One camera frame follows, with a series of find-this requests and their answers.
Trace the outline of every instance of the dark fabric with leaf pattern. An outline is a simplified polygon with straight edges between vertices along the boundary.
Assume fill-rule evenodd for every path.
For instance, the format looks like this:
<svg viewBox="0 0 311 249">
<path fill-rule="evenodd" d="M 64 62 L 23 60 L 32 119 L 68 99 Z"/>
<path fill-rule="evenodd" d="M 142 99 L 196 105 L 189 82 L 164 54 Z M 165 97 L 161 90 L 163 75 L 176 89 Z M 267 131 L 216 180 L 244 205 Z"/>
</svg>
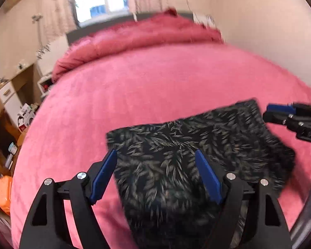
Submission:
<svg viewBox="0 0 311 249">
<path fill-rule="evenodd" d="M 107 134 L 118 151 L 115 179 L 139 248 L 201 248 L 219 213 L 195 166 L 195 151 L 250 183 L 267 178 L 280 192 L 294 151 L 266 128 L 254 100 L 163 124 Z M 246 203 L 232 245 L 240 239 Z"/>
</svg>

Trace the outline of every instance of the cardboard box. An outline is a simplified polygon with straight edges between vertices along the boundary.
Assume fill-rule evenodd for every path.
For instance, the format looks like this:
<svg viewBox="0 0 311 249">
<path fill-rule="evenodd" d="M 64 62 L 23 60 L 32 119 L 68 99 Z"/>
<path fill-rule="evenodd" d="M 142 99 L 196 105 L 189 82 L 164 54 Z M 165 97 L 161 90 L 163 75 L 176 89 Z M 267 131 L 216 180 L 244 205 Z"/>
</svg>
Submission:
<svg viewBox="0 0 311 249">
<path fill-rule="evenodd" d="M 35 117 L 35 114 L 28 104 L 24 104 L 17 116 L 18 128 L 21 130 L 21 132 L 23 132 L 27 127 L 30 126 Z"/>
</svg>

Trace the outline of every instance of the pink duvet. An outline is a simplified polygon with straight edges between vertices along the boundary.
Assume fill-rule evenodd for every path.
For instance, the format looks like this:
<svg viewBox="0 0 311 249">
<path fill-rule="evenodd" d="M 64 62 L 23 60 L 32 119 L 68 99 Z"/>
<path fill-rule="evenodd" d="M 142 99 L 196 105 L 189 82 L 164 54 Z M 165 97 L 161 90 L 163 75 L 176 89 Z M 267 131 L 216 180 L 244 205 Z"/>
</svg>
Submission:
<svg viewBox="0 0 311 249">
<path fill-rule="evenodd" d="M 31 203 L 44 179 L 71 179 L 107 152 L 110 130 L 163 123 L 239 100 L 311 103 L 311 88 L 265 59 L 223 44 L 216 30 L 171 14 L 100 31 L 57 62 L 57 81 L 20 152 L 12 186 L 12 239 L 18 248 Z M 293 176 L 279 201 L 289 228 L 311 188 L 311 144 L 279 125 L 270 130 L 296 151 Z M 73 244 L 81 248 L 69 202 Z M 137 248 L 112 177 L 93 206 L 112 249 Z"/>
</svg>

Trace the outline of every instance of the pink fleece bedspread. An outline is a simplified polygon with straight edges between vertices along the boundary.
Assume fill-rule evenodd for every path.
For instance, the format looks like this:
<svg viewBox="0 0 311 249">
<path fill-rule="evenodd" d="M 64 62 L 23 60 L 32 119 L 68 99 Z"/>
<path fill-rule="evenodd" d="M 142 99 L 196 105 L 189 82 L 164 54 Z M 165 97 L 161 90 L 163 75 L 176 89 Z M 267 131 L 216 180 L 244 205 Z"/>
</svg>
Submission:
<svg viewBox="0 0 311 249">
<path fill-rule="evenodd" d="M 265 59 L 223 44 L 216 30 L 171 14 L 100 31 L 57 62 L 57 81 L 22 146 L 12 186 L 12 239 L 18 248 L 32 201 L 44 181 L 71 179 L 107 152 L 105 134 L 119 127 L 163 123 L 237 101 L 311 103 L 311 88 Z M 283 126 L 270 130 L 296 151 L 296 167 L 279 201 L 289 228 L 311 188 L 311 144 Z M 81 248 L 70 203 L 73 244 Z M 112 249 L 137 248 L 112 177 L 93 206 Z"/>
</svg>

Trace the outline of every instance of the drawer handle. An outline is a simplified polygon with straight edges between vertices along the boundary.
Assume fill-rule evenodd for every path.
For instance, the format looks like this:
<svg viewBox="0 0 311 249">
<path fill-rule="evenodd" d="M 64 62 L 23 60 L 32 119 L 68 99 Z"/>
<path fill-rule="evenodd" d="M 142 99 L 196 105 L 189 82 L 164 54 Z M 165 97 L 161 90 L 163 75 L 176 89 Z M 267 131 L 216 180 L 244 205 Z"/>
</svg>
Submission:
<svg viewBox="0 0 311 249">
<path fill-rule="evenodd" d="M 7 91 L 5 91 L 5 92 L 4 92 L 4 96 L 9 95 L 10 93 L 11 93 L 11 90 L 10 90 L 10 89 L 8 89 Z"/>
</svg>

